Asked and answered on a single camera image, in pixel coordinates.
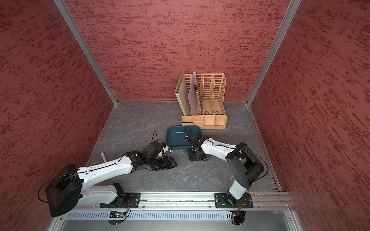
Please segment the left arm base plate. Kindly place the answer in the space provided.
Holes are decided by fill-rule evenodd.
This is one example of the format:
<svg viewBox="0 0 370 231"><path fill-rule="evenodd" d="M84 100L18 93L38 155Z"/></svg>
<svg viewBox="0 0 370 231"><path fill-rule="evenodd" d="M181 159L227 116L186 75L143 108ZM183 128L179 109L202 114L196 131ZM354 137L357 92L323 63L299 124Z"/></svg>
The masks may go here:
<svg viewBox="0 0 370 231"><path fill-rule="evenodd" d="M100 208L138 208L140 193L126 193L118 195L110 204L100 204Z"/></svg>

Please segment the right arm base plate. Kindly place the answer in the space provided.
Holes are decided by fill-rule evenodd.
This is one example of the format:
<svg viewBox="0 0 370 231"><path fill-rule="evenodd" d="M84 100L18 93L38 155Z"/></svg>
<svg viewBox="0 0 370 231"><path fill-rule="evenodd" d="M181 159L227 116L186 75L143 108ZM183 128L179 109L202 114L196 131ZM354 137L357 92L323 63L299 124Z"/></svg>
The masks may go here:
<svg viewBox="0 0 370 231"><path fill-rule="evenodd" d="M245 193L240 199L235 199L229 193L215 193L214 200L216 208L253 208L250 193Z"/></svg>

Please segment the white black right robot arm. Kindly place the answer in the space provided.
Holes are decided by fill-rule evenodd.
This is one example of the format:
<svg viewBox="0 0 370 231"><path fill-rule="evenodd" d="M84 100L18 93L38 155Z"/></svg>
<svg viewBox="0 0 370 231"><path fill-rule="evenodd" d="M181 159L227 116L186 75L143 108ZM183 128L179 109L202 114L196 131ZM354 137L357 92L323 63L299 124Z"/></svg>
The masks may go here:
<svg viewBox="0 0 370 231"><path fill-rule="evenodd" d="M227 162L235 179L226 193L227 202L233 207L241 201L267 166L242 142L238 145L226 144L208 136L198 137L194 133L187 135L186 140L191 145L188 150L190 161L205 161L213 156Z"/></svg>

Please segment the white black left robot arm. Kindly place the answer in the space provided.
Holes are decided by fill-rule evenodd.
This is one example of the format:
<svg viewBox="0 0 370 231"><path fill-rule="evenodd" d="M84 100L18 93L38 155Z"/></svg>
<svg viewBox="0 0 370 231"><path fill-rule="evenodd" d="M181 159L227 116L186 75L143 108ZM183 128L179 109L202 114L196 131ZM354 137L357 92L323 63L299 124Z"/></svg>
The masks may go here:
<svg viewBox="0 0 370 231"><path fill-rule="evenodd" d="M127 152L120 158L95 166L76 168L74 164L68 165L45 188L50 214L58 217L90 204L99 204L102 208L128 208L132 203L120 184L102 187L97 184L142 169L160 171L175 167L177 163L172 157L150 157L146 152L138 151Z"/></svg>

